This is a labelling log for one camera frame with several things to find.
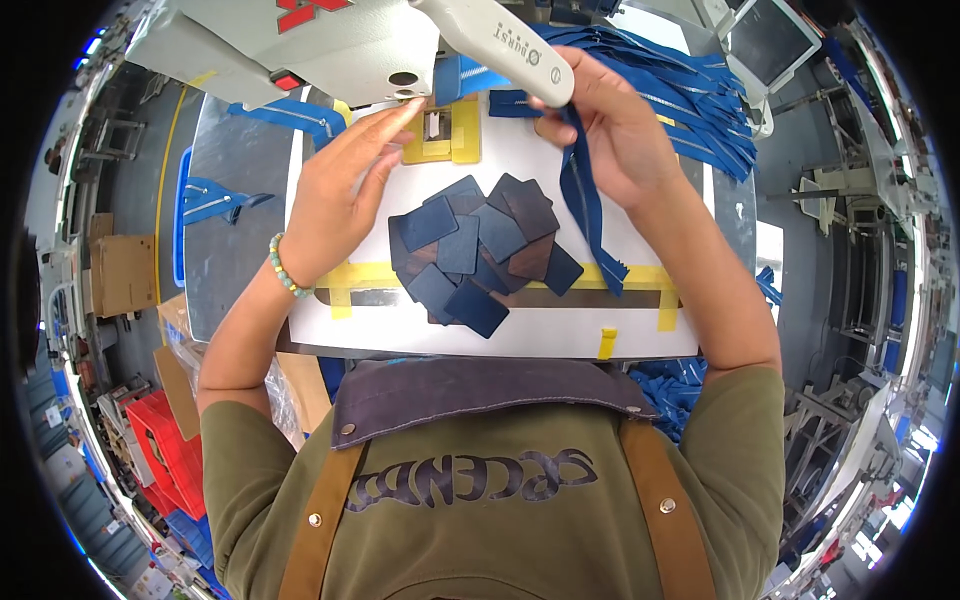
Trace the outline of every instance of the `hand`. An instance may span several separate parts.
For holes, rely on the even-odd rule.
[[[663,125],[647,101],[625,79],[579,48],[554,46],[573,67],[573,106],[580,113],[590,148],[593,180],[628,214],[652,207],[686,177]],[[542,110],[534,129],[564,147],[577,132],[539,98],[530,106]]]
[[[370,233],[383,187],[400,162],[401,151],[391,144],[413,139],[403,128],[424,104],[423,98],[415,98],[369,114],[303,163],[290,223],[279,247],[283,268],[297,285],[313,285],[346,260]],[[354,195],[353,186],[368,167]]]

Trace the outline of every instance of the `red logo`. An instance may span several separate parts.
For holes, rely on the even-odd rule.
[[[351,4],[352,0],[276,0],[276,5],[286,10],[276,18],[276,30],[285,34],[298,25],[317,18],[317,9],[334,12]]]

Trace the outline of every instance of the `brown leather strap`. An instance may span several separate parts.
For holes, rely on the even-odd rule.
[[[340,524],[353,475],[366,444],[329,450],[306,508],[290,558],[283,570],[278,600],[317,600],[324,586],[326,563]]]
[[[715,599],[700,528],[653,425],[645,420],[624,420],[620,443],[647,521],[663,599]]]

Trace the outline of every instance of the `apron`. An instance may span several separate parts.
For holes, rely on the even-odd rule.
[[[707,550],[690,501],[654,430],[654,411],[633,380],[586,362],[442,358],[366,361],[344,378],[331,448],[300,517],[279,600],[318,600],[340,516],[370,440],[453,415],[568,402],[606,406],[624,420],[619,436],[647,522],[664,600],[716,597]]]

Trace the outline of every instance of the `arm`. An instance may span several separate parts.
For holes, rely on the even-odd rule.
[[[709,363],[708,380],[743,367],[780,371],[766,301],[686,179],[650,105],[582,50],[559,46],[573,67],[573,104],[587,130],[593,178],[626,211],[673,279]],[[536,129],[565,146],[576,131],[543,109]]]
[[[383,187],[400,161],[399,150],[389,144],[409,141],[412,134],[401,130],[422,106],[423,100],[415,99],[366,116],[304,163],[279,246],[282,265],[295,283],[309,287],[346,260],[370,233]],[[353,185],[368,167],[354,195]],[[263,240],[264,257],[269,241]],[[295,298],[265,260],[207,348],[197,390],[201,414],[216,402],[232,400],[270,418],[263,378]]]

